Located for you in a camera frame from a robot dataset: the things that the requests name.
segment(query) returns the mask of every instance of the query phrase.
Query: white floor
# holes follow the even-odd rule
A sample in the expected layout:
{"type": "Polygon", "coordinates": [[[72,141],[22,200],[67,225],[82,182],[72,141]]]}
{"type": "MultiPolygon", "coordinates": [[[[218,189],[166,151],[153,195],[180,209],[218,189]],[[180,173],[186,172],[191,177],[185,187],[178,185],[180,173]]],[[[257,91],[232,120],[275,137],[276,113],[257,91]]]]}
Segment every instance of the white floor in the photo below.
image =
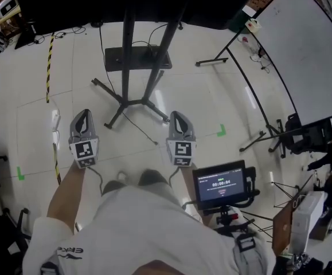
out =
{"type": "MultiPolygon", "coordinates": [[[[147,41],[151,31],[159,25],[137,22],[134,41],[147,41]]],[[[113,130],[103,126],[110,121],[118,104],[91,84],[95,77],[107,85],[109,82],[103,65],[99,31],[89,25],[85,27],[87,29],[82,34],[68,34],[53,42],[50,95],[62,117],[58,147],[61,176],[65,176],[73,161],[68,147],[70,122],[77,113],[88,108],[100,138],[99,162],[94,168],[102,174],[104,182],[114,179],[120,170],[137,178],[145,168],[157,169],[168,177],[175,169],[165,149],[168,126],[162,124],[157,115],[143,106],[126,111],[133,122],[159,142],[158,146],[122,116],[113,130]]],[[[163,32],[164,28],[157,30],[151,43],[159,44],[163,32]]],[[[121,46],[122,23],[105,24],[102,35],[104,48],[121,46]]],[[[308,175],[301,171],[301,166],[307,164],[310,157],[308,154],[288,154],[281,160],[279,151],[268,153],[270,141],[239,153],[239,148],[260,130],[266,131],[247,83],[231,58],[226,63],[195,66],[198,60],[214,58],[232,37],[229,30],[189,25],[184,25],[182,31],[177,30],[169,48],[173,68],[165,70],[151,100],[164,113],[169,115],[178,110],[194,124],[198,167],[239,159],[244,159],[247,166],[255,166],[261,195],[247,211],[272,218],[278,212],[273,208],[274,203],[277,205],[287,198],[271,186],[271,179],[292,186],[302,184],[308,175]],[[221,124],[226,135],[218,137],[221,124]]],[[[50,37],[47,37],[40,45],[18,50],[10,46],[0,54],[0,154],[9,157],[9,162],[0,162],[0,195],[14,217],[23,207],[30,210],[29,229],[32,229],[35,218],[46,215],[57,188],[53,161],[56,134],[50,130],[56,107],[52,101],[47,104],[45,100],[49,41],[50,37]],[[24,180],[17,177],[18,166],[24,180]]],[[[245,70],[271,124],[294,113],[284,86],[271,66],[269,74],[261,70],[260,64],[249,59],[247,49],[238,41],[233,43],[231,51],[245,70]]],[[[142,97],[149,74],[149,70],[131,71],[130,99],[142,97]]],[[[109,76],[116,92],[121,93],[121,72],[110,72],[109,76]]],[[[77,217],[81,227],[91,221],[96,211],[100,200],[99,183],[98,176],[87,170],[77,217]]],[[[180,174],[174,177],[173,187],[180,202],[189,199],[180,174]]],[[[268,221],[261,219],[257,219],[257,223],[261,227],[269,225],[268,221]]]]}

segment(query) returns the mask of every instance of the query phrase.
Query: whiteboard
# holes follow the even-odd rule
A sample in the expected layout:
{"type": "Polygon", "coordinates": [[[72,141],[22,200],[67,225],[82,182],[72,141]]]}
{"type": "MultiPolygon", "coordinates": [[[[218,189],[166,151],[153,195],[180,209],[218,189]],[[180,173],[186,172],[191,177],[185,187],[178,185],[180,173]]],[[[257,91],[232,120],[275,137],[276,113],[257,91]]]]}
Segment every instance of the whiteboard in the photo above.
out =
{"type": "Polygon", "coordinates": [[[273,0],[255,34],[302,125],[332,117],[332,22],[314,0],[273,0]]]}

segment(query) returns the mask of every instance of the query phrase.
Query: caution tape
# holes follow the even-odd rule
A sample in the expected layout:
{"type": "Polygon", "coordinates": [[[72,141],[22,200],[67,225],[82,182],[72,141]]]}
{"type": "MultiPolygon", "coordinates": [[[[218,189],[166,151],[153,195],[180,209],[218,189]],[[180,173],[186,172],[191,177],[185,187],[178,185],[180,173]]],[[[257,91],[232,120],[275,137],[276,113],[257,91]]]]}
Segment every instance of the caution tape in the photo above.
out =
{"type": "MultiPolygon", "coordinates": [[[[47,79],[46,79],[46,103],[50,103],[50,68],[51,68],[51,55],[52,55],[52,45],[54,40],[54,33],[51,34],[50,49],[49,49],[49,58],[47,62],[47,79]]],[[[56,143],[53,143],[53,159],[55,163],[55,174],[58,185],[61,183],[60,171],[58,169],[57,161],[57,146],[56,143]]],[[[78,223],[75,222],[76,231],[80,231],[78,223]]]]}
{"type": "Polygon", "coordinates": [[[56,148],[56,144],[55,143],[53,143],[53,160],[55,162],[55,174],[56,174],[57,183],[60,185],[60,183],[61,183],[61,176],[60,176],[60,171],[58,170],[57,148],[56,148]]]}
{"type": "Polygon", "coordinates": [[[54,33],[51,34],[49,58],[47,62],[47,79],[46,79],[46,103],[50,103],[50,68],[51,68],[51,54],[53,45],[54,33]]]}

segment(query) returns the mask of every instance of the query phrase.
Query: yellow black tape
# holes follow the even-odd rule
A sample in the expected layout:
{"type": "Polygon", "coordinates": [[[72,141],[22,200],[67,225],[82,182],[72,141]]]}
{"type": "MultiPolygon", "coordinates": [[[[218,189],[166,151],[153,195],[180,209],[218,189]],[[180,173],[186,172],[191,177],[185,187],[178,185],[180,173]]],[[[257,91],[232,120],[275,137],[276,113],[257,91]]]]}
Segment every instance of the yellow black tape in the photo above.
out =
{"type": "Polygon", "coordinates": [[[53,45],[54,33],[51,34],[50,49],[49,49],[49,58],[47,62],[47,79],[46,79],[46,103],[50,103],[50,68],[51,68],[51,54],[52,54],[52,45],[53,45]]]}
{"type": "Polygon", "coordinates": [[[60,172],[58,170],[57,148],[56,148],[56,144],[55,143],[53,143],[53,160],[55,162],[56,179],[57,179],[57,182],[60,184],[61,183],[61,176],[60,176],[60,172]]]}

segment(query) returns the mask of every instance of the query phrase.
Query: display screen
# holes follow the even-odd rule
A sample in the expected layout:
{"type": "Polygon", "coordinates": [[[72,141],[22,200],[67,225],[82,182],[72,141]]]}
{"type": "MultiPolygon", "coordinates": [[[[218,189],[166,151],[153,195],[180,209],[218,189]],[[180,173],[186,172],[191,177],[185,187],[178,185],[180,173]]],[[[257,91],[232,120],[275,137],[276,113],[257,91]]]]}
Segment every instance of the display screen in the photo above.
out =
{"type": "Polygon", "coordinates": [[[242,169],[198,177],[201,201],[225,198],[245,191],[242,169]]]}

